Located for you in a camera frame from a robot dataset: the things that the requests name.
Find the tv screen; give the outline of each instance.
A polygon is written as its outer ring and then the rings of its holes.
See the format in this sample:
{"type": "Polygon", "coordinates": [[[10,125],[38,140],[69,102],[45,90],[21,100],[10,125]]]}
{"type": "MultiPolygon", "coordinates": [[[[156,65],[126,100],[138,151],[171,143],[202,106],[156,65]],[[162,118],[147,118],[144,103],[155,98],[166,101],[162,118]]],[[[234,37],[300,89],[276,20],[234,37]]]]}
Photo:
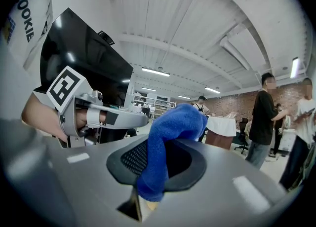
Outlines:
{"type": "Polygon", "coordinates": [[[48,90],[59,73],[70,66],[103,94],[103,103],[124,105],[133,68],[72,10],[66,9],[52,24],[40,58],[41,87],[48,90]]]}

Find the ceiling beam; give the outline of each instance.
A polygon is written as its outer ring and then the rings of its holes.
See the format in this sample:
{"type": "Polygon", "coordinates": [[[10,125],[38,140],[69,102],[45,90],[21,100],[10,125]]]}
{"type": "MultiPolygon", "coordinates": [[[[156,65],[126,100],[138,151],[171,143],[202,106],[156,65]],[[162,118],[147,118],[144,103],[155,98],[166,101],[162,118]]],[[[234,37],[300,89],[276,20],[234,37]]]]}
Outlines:
{"type": "Polygon", "coordinates": [[[237,87],[242,88],[242,84],[239,81],[237,81],[234,77],[229,75],[227,72],[225,72],[223,69],[214,65],[212,62],[209,62],[209,61],[207,61],[207,60],[205,60],[205,59],[203,59],[203,58],[201,58],[201,57],[199,57],[191,52],[188,52],[184,49],[178,48],[174,45],[169,46],[169,44],[167,44],[165,42],[154,40],[151,38],[144,38],[141,36],[121,34],[118,36],[118,38],[120,41],[147,45],[147,46],[157,48],[160,50],[169,51],[173,54],[184,57],[184,58],[191,60],[197,64],[200,64],[203,67],[206,67],[206,68],[212,70],[213,72],[215,72],[215,73],[221,75],[222,77],[228,79],[229,81],[231,81],[237,87]]]}

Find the floor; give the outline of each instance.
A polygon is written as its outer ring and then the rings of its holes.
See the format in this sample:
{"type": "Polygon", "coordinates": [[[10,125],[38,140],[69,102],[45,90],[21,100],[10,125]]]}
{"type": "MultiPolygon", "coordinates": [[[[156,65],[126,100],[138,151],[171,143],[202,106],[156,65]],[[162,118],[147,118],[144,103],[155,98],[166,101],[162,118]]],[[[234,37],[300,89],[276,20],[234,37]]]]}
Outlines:
{"type": "MultiPolygon", "coordinates": [[[[137,135],[140,134],[149,134],[150,128],[152,124],[149,123],[144,127],[141,127],[138,129],[137,135]]],[[[244,151],[243,154],[241,154],[241,149],[234,150],[235,147],[238,147],[239,145],[232,144],[231,151],[240,156],[241,158],[245,159],[247,156],[248,151],[244,151]]],[[[275,182],[279,182],[282,173],[285,169],[286,163],[288,160],[288,156],[282,157],[280,154],[276,155],[276,158],[267,157],[264,164],[262,165],[260,171],[268,175],[270,178],[272,178],[275,182]]]]}

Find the white shirt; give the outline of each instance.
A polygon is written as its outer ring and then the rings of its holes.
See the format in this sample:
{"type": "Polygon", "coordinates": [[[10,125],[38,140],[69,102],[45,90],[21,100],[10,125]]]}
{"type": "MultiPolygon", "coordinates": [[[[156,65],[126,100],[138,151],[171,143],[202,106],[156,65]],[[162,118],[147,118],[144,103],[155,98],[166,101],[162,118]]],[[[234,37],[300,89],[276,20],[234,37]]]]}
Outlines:
{"type": "MultiPolygon", "coordinates": [[[[297,105],[298,110],[295,119],[297,119],[297,117],[299,117],[300,115],[309,112],[311,109],[316,108],[316,101],[314,99],[306,100],[305,98],[303,98],[298,101],[297,105]]],[[[316,127],[314,125],[315,112],[316,111],[314,110],[311,116],[303,119],[303,121],[298,124],[296,128],[296,135],[303,139],[309,147],[313,142],[313,135],[316,132],[316,127]]]]}
{"type": "Polygon", "coordinates": [[[53,20],[51,0],[18,0],[0,33],[0,118],[19,119],[31,92],[40,84],[25,71],[40,60],[42,45],[53,20]]]}
{"type": "Polygon", "coordinates": [[[209,112],[209,109],[208,109],[207,106],[205,106],[204,104],[195,103],[195,104],[193,105],[193,107],[194,107],[195,109],[197,109],[197,110],[203,109],[203,111],[200,111],[200,112],[201,112],[202,114],[205,114],[205,115],[206,115],[207,112],[209,112]]]}

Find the office chair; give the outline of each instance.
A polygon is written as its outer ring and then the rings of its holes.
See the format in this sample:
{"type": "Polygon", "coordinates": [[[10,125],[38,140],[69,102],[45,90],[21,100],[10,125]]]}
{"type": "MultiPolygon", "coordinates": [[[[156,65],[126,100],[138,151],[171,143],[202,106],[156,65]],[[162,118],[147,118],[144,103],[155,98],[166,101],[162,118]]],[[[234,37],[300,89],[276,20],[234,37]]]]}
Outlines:
{"type": "Polygon", "coordinates": [[[236,149],[242,149],[241,151],[241,154],[243,154],[243,151],[244,150],[249,150],[249,147],[248,147],[248,143],[246,141],[246,134],[245,134],[245,128],[246,128],[246,125],[248,123],[248,119],[247,118],[243,118],[241,122],[239,122],[239,128],[240,128],[240,135],[238,137],[239,141],[242,143],[241,146],[239,147],[235,147],[234,150],[236,149]]]}

